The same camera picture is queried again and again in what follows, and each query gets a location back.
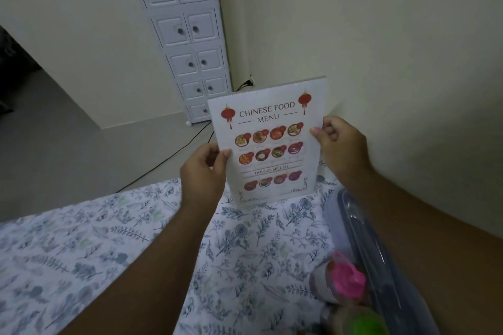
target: pink bottle cap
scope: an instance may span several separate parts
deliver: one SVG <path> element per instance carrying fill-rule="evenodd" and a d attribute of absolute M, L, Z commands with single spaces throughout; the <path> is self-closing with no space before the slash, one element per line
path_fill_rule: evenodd
<path fill-rule="evenodd" d="M 367 278 L 341 252 L 334 252 L 332 257 L 336 267 L 331 275 L 337 292 L 351 299 L 360 299 L 365 291 Z"/>

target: left hand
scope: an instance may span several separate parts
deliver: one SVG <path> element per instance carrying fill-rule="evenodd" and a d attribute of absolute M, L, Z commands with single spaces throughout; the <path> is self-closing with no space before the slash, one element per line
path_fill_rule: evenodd
<path fill-rule="evenodd" d="M 216 210 L 225 188 L 225 167 L 231 150 L 216 143 L 201 145 L 180 168 L 182 206 Z"/>

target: floral bedsheet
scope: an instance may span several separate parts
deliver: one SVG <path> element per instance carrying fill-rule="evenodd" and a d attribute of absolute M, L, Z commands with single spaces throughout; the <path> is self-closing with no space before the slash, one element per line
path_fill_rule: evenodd
<path fill-rule="evenodd" d="M 330 253 L 320 163 L 315 193 L 238 209 L 224 192 L 199 249 L 175 333 L 313 330 L 309 274 Z M 173 179 L 0 224 L 0 332 L 52 335 L 120 275 L 179 208 Z"/>

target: menu card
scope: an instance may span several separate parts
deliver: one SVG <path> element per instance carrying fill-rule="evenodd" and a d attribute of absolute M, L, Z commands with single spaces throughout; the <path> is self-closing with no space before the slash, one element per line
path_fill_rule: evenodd
<path fill-rule="evenodd" d="M 240 206 L 314 191 L 326 77 L 208 99 L 219 148 L 231 148 L 227 182 Z"/>

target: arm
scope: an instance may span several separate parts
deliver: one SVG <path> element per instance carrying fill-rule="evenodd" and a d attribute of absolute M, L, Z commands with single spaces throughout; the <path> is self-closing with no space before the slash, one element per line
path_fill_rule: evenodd
<path fill-rule="evenodd" d="M 412 196 L 372 167 L 363 134 L 337 117 L 311 129 L 444 333 L 499 333 L 503 241 Z"/>
<path fill-rule="evenodd" d="M 182 204 L 154 242 L 61 334 L 172 333 L 199 245 L 225 187 L 230 150 L 199 147 L 180 169 Z"/>

